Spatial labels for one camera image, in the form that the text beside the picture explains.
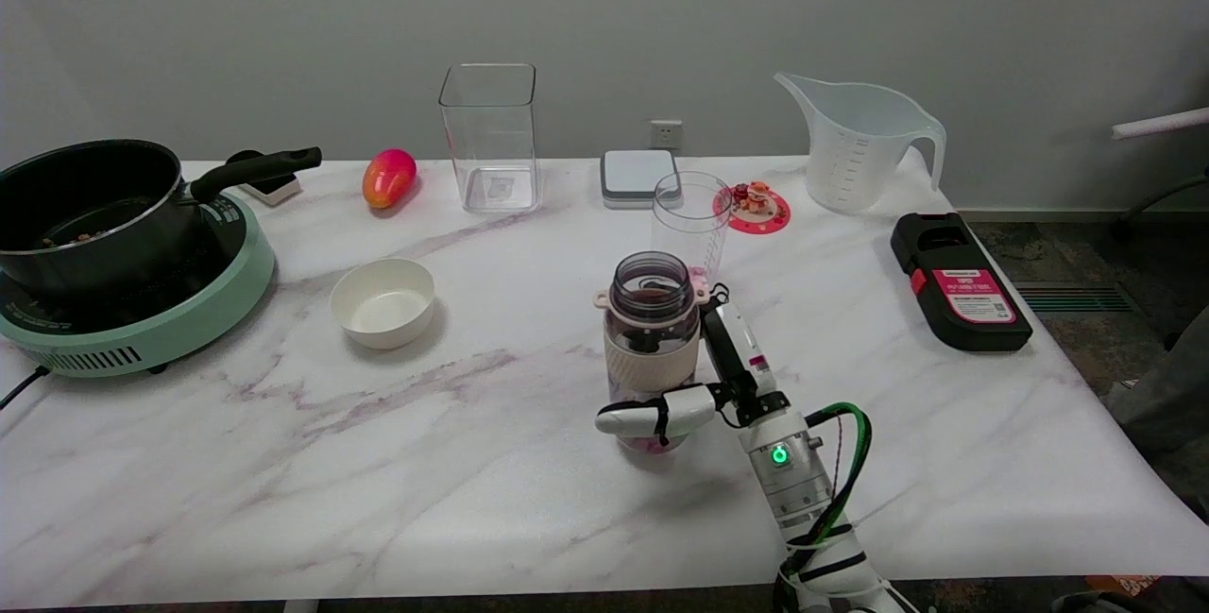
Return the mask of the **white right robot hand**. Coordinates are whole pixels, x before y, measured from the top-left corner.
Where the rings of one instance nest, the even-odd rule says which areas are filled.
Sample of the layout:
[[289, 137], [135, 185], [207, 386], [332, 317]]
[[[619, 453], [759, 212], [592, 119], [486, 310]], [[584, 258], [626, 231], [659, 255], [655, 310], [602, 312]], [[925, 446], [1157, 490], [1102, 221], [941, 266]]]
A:
[[789, 398], [777, 389], [764, 351], [734, 303], [707, 303], [701, 330], [716, 382], [681, 384], [640, 400], [609, 403], [592, 420], [596, 429], [621, 439], [665, 444], [707, 426], [728, 406], [734, 410], [735, 428], [789, 410]]

